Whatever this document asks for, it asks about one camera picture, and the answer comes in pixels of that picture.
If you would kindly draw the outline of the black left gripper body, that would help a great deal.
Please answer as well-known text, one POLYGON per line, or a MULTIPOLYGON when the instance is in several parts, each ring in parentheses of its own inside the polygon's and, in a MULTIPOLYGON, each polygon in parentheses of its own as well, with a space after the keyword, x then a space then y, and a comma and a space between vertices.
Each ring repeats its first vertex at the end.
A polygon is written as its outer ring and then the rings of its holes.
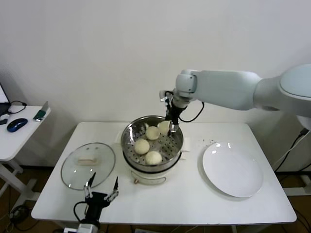
POLYGON ((85 198, 88 205, 84 218, 85 223, 99 223, 102 209, 110 205, 107 198, 107 194, 100 192, 92 192, 92 197, 85 198))

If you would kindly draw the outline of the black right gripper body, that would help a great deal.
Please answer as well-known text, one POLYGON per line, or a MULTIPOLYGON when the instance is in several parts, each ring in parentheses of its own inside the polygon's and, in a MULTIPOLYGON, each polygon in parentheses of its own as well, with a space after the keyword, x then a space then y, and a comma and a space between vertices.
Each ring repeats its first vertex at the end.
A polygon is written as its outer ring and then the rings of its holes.
POLYGON ((171 122, 175 125, 179 124, 179 117, 180 114, 187 108, 187 107, 177 107, 174 105, 174 103, 172 101, 167 100, 166 101, 166 107, 167 110, 166 112, 170 112, 170 116, 171 116, 171 122))

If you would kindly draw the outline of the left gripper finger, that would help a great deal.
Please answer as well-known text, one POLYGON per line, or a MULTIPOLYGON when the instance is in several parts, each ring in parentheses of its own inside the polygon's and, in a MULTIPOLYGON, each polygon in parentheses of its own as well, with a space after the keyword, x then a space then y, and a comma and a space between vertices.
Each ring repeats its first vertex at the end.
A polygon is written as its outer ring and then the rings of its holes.
POLYGON ((105 201, 113 201, 119 195, 118 187, 119 187, 119 183, 118 183, 118 177, 117 177, 115 180, 115 184, 114 184, 112 192, 109 195, 107 195, 104 198, 104 200, 105 201))
POLYGON ((91 192, 91 187, 94 181, 96 173, 94 173, 91 178, 86 182, 84 185, 84 193, 85 193, 85 198, 92 198, 92 192, 91 192))

